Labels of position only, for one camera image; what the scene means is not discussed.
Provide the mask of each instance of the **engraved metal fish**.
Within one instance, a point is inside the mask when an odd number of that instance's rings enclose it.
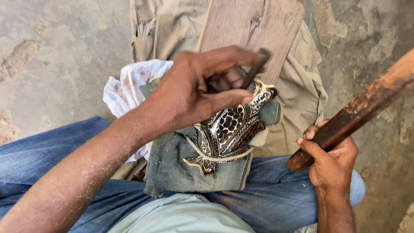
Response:
[[[196,124],[197,146],[206,156],[227,158],[245,152],[253,137],[266,128],[258,115],[260,108],[277,95],[277,88],[255,80],[253,99],[216,113],[206,124]],[[233,163],[240,159],[218,163]],[[216,162],[201,155],[184,158],[187,164],[200,168],[204,177],[214,173]]]

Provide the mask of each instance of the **hand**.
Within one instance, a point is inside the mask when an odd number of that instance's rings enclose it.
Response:
[[[297,143],[315,159],[315,163],[309,170],[309,178],[317,192],[323,191],[326,194],[349,197],[352,169],[358,155],[358,148],[351,137],[329,152],[325,152],[318,144],[310,141],[327,122],[328,120],[324,120],[310,126],[303,133],[303,138],[297,140]]]
[[[144,104],[169,130],[181,129],[212,117],[217,112],[252,100],[252,93],[238,89],[243,80],[238,66],[252,64],[256,53],[236,46],[194,54],[181,52],[169,72]],[[222,92],[210,94],[209,80]]]

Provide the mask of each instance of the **wooden plank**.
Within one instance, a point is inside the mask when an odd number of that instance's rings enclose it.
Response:
[[[274,85],[304,16],[296,0],[211,0],[197,51],[266,48],[273,56],[261,80]]]

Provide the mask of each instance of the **jeans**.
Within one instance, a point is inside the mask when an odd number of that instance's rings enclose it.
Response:
[[[47,171],[108,125],[96,116],[1,146],[0,219]],[[292,173],[286,165],[288,158],[254,158],[244,190],[203,195],[233,211],[259,233],[291,233],[315,223],[318,206],[308,170]],[[144,188],[143,182],[109,180],[69,232],[107,232],[155,200],[143,193]],[[172,194],[167,192],[162,197]],[[364,183],[355,171],[350,194],[352,206],[365,194]]]

